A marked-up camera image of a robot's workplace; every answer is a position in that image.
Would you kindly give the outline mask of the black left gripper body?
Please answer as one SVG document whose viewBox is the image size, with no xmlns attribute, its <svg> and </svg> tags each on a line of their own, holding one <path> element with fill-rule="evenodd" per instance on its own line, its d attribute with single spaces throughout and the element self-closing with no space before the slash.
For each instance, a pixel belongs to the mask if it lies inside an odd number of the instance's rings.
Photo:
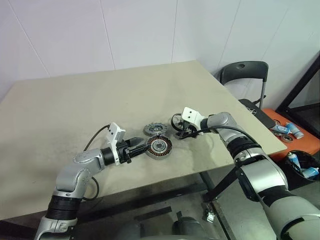
<svg viewBox="0 0 320 240">
<path fill-rule="evenodd" d="M 130 157 L 130 141 L 129 140 L 122 140 L 116 144 L 116 150 L 118 154 L 118 159 L 120 164 L 130 164 L 132 162 Z"/>
</svg>

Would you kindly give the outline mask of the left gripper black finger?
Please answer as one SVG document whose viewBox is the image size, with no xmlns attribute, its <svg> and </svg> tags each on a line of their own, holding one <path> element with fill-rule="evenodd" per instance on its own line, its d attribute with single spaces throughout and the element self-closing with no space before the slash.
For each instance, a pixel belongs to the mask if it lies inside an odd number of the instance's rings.
<svg viewBox="0 0 320 240">
<path fill-rule="evenodd" d="M 134 148 L 128 150 L 128 156 L 136 157 L 145 153 L 147 150 L 148 150 L 148 145 L 135 146 Z"/>
<path fill-rule="evenodd" d="M 143 145 L 145 142 L 145 139 L 143 137 L 133 137 L 129 139 L 129 146 L 130 147 L 136 147 Z"/>
</svg>

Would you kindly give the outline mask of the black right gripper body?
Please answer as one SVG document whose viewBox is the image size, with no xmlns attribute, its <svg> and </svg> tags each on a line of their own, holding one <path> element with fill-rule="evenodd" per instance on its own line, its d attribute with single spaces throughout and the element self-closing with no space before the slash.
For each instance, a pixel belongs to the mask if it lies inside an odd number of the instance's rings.
<svg viewBox="0 0 320 240">
<path fill-rule="evenodd" d="M 189 122 L 184 121 L 184 127 L 185 127 L 185 132 L 186 133 L 194 133 L 194 138 L 197 137 L 197 129 L 191 125 Z"/>
</svg>

